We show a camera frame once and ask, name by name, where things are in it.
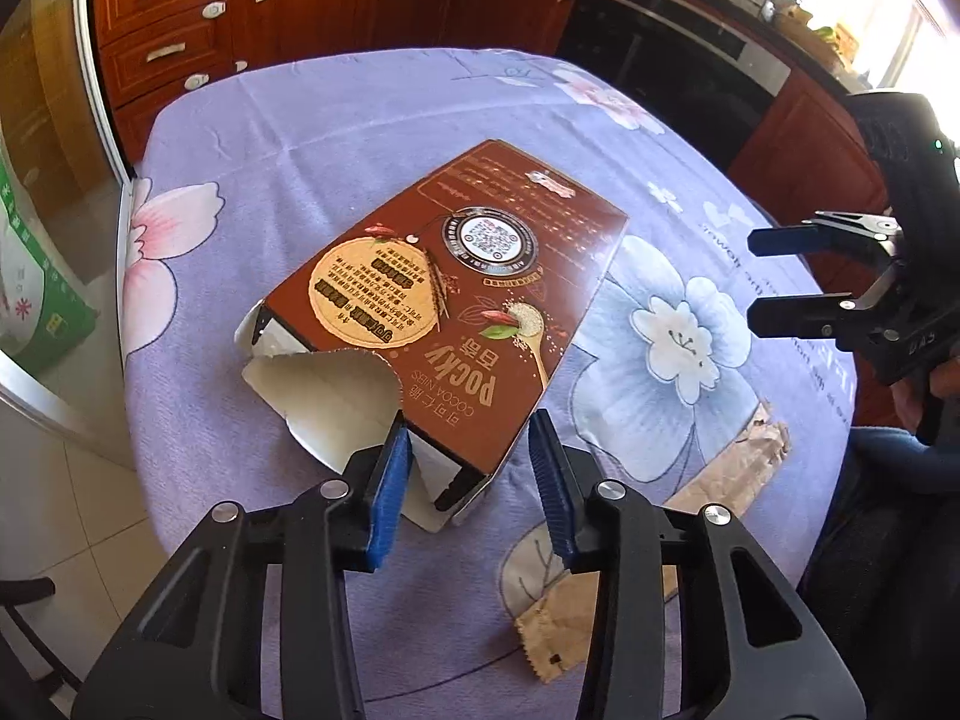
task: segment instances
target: pink flower print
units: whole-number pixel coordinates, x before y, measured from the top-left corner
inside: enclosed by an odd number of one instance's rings
[[[627,95],[616,89],[600,86],[579,73],[566,68],[553,71],[554,76],[563,79],[566,83],[558,83],[557,87],[563,90],[570,98],[580,105],[596,105],[621,127],[638,129],[643,127],[656,135],[662,135],[666,130],[654,117],[648,114],[640,105],[634,103]]]
[[[123,285],[124,355],[156,341],[174,317],[176,281],[162,260],[195,250],[213,233],[224,207],[214,183],[172,189],[147,200],[151,186],[150,179],[133,184]]]

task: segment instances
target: floral tablecloth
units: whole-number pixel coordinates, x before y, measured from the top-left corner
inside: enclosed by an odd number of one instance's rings
[[[743,314],[757,295],[816,290],[813,279],[796,258],[752,257],[746,237],[763,215],[635,103],[568,64],[505,50],[299,62],[160,114],[136,184],[123,339],[134,448],[164,546],[220,500],[277,505],[330,475],[241,380],[234,329],[340,232],[487,138],[631,217],[542,402],[560,438],[661,503],[769,401],[792,451],[745,522],[797,579],[846,445],[853,364],[832,343],[753,338]],[[384,568],[349,577],[369,717],[445,720],[451,706],[464,719],[573,717],[582,671],[541,685],[512,624],[560,574],[543,518],[520,442],[466,523],[429,535],[402,522]],[[270,630],[271,615],[275,605]],[[675,664],[673,616],[667,645]]]

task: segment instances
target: silver bolt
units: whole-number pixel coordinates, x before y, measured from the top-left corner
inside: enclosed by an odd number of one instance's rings
[[[606,498],[608,501],[618,501],[627,494],[627,490],[621,483],[615,482],[613,479],[607,479],[597,485],[597,493],[600,493],[600,497]]]
[[[338,498],[343,498],[344,495],[350,492],[350,485],[348,485],[343,479],[331,479],[329,482],[323,483],[320,485],[320,495],[323,495],[328,501],[335,501]]]
[[[218,503],[210,512],[210,517],[213,517],[214,522],[233,522],[239,515],[240,507],[232,501]]]
[[[704,517],[707,517],[714,525],[726,525],[731,520],[730,512],[715,503],[704,509]]]

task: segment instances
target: yellow circular label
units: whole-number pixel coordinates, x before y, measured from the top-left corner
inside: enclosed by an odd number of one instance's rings
[[[402,241],[333,247],[310,276],[310,305],[325,330],[368,349],[406,346],[437,323],[426,255]]]

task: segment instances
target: human hand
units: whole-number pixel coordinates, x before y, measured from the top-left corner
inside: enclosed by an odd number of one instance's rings
[[[907,379],[896,382],[890,391],[899,420],[911,433],[917,432],[923,416],[923,397]],[[960,357],[947,360],[930,372],[930,394],[941,400],[960,395]]]

